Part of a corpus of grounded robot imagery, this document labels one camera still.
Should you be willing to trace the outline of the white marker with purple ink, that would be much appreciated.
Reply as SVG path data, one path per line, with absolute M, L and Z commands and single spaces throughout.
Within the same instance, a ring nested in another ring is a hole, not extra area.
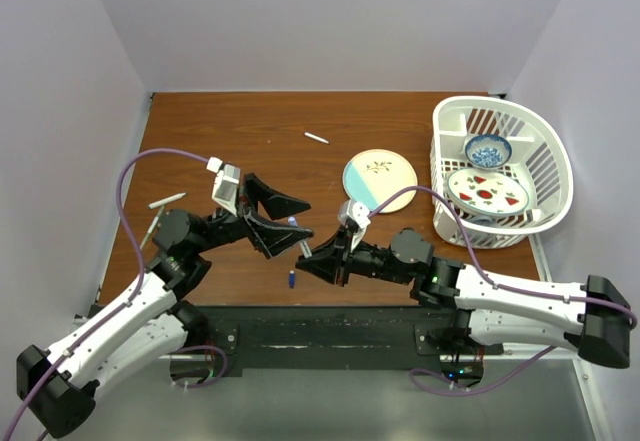
M 309 258 L 312 256 L 311 249 L 306 241 L 302 241 L 299 243 L 301 247 L 302 254 L 305 258 Z

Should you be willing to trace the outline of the white marker black tip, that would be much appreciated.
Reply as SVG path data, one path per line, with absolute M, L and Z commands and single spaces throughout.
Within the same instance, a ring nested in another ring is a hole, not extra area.
M 329 145 L 329 144 L 330 144 L 330 142 L 329 142 L 327 139 L 325 139 L 325 138 L 323 138 L 323 137 L 321 137 L 321 136 L 315 135 L 315 134 L 313 134 L 313 133 L 310 133 L 310 132 L 304 132 L 304 133 L 303 133 L 303 135 L 304 135 L 306 138 L 309 138 L 309 139 L 314 140 L 314 141 L 316 141 L 316 142 L 319 142 L 319 143 L 322 143 L 322 144 L 326 144 L 326 145 Z

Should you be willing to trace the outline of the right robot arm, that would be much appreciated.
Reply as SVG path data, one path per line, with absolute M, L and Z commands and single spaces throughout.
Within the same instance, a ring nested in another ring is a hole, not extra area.
M 296 266 L 329 284 L 344 286 L 350 275 L 410 286 L 419 305 L 454 311 L 454 320 L 432 337 L 459 354 L 476 346 L 505 343 L 547 345 L 575 352 L 607 368 L 630 365 L 630 305 L 607 278 L 552 283 L 479 270 L 440 258 L 418 232 L 405 228 L 388 247 L 351 244 L 341 227 Z

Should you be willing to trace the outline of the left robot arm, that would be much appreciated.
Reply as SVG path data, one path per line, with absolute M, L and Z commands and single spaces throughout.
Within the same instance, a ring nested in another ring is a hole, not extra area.
M 75 431 L 108 389 L 150 361 L 206 349 L 206 319 L 185 297 L 209 271 L 203 253 L 246 239 L 266 258 L 305 241 L 308 228 L 286 218 L 310 209 L 254 174 L 219 171 L 218 209 L 199 216 L 182 209 L 162 215 L 153 236 L 155 256 L 135 280 L 96 315 L 63 339 L 30 345 L 16 360 L 22 407 L 55 439 Z

